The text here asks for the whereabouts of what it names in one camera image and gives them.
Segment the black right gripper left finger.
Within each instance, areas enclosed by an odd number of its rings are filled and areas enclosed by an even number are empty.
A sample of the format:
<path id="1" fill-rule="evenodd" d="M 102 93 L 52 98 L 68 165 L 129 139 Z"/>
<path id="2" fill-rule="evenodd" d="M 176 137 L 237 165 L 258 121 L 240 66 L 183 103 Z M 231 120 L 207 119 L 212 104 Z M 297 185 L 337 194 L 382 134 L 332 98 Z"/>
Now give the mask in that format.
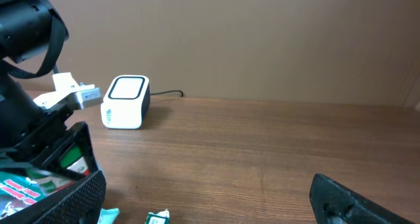
<path id="1" fill-rule="evenodd" d="M 69 187 L 1 220 L 1 224 L 95 224 L 106 194 L 106 179 L 98 170 Z"/>

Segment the green lid jar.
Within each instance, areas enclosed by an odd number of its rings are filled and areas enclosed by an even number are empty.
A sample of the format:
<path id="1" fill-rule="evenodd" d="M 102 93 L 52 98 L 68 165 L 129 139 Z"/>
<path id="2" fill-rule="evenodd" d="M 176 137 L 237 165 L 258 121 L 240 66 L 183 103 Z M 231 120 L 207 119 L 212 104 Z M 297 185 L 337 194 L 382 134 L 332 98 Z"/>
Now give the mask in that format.
<path id="1" fill-rule="evenodd" d="M 88 165 L 78 146 L 69 148 L 60 159 L 60 165 L 70 171 L 74 171 L 83 175 L 89 174 Z"/>

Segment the white barcode scanner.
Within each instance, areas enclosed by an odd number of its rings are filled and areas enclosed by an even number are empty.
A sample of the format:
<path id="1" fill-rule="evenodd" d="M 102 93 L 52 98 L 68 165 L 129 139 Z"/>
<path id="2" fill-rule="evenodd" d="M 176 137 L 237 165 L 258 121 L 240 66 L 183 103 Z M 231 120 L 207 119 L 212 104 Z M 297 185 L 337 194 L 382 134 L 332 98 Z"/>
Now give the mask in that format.
<path id="1" fill-rule="evenodd" d="M 113 79 L 100 105 L 108 129 L 139 129 L 150 106 L 150 81 L 146 76 L 121 75 Z"/>

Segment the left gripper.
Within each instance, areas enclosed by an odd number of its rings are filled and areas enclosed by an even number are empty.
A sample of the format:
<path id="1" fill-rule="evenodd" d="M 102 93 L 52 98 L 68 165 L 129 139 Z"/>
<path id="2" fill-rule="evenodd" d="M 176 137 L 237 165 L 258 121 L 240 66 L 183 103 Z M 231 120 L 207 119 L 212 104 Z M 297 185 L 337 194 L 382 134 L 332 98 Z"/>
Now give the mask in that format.
<path id="1" fill-rule="evenodd" d="M 65 121 L 73 114 L 66 104 L 49 110 L 35 105 L 1 103 L 1 161 L 27 162 L 53 175 L 78 181 L 83 173 L 61 165 L 72 148 L 78 148 L 87 164 L 87 175 L 98 171 L 89 128 L 75 123 L 69 130 Z"/>

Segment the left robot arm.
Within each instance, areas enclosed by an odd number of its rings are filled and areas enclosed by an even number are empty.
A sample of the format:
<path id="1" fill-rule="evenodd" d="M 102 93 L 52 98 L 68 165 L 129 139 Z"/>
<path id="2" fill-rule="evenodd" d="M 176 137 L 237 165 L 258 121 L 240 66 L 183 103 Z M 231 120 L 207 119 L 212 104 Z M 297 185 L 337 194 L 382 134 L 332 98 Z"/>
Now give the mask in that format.
<path id="1" fill-rule="evenodd" d="M 75 106 L 60 99 L 42 108 L 16 82 L 51 72 L 67 39 L 65 23 L 49 0 L 1 0 L 1 171 L 23 175 L 36 169 L 80 180 L 84 174 L 60 164 L 74 145 L 88 157 L 88 170 L 97 171 L 86 124 L 65 125 Z"/>

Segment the teal wet wipes pack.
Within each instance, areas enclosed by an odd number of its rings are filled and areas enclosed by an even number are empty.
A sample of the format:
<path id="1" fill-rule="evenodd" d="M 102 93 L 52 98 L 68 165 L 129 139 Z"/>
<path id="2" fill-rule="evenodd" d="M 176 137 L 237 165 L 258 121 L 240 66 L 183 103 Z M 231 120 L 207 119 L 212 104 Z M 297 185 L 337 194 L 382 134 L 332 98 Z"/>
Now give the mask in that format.
<path id="1" fill-rule="evenodd" d="M 113 209 L 101 209 L 97 224 L 113 224 L 120 214 L 118 208 Z"/>

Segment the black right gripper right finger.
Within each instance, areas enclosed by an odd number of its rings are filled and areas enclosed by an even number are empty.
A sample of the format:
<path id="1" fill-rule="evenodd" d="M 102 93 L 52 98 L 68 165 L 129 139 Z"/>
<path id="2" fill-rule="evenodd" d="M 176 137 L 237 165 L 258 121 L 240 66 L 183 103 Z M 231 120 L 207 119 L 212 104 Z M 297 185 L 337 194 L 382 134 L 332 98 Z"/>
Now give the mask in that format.
<path id="1" fill-rule="evenodd" d="M 413 224 L 321 173 L 313 177 L 309 199 L 317 223 Z"/>

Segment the green 3M gloves package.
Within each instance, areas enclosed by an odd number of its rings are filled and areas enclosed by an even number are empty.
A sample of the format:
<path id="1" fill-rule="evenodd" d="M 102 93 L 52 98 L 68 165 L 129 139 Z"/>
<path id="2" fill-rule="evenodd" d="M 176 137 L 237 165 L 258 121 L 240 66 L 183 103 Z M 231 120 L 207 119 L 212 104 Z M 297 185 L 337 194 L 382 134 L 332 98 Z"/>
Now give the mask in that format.
<path id="1" fill-rule="evenodd" d="M 1 219 L 22 211 L 73 183 L 74 180 L 37 169 L 28 169 L 23 175 L 2 171 Z"/>

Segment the green white gum pack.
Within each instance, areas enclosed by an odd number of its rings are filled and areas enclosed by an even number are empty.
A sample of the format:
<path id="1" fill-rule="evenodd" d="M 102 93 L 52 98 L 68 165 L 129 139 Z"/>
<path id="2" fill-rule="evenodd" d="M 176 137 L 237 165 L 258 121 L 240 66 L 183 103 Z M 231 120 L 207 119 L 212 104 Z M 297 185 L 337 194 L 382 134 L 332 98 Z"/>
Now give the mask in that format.
<path id="1" fill-rule="evenodd" d="M 149 212 L 145 224 L 170 224 L 171 218 L 169 210 L 163 210 L 158 213 Z"/>

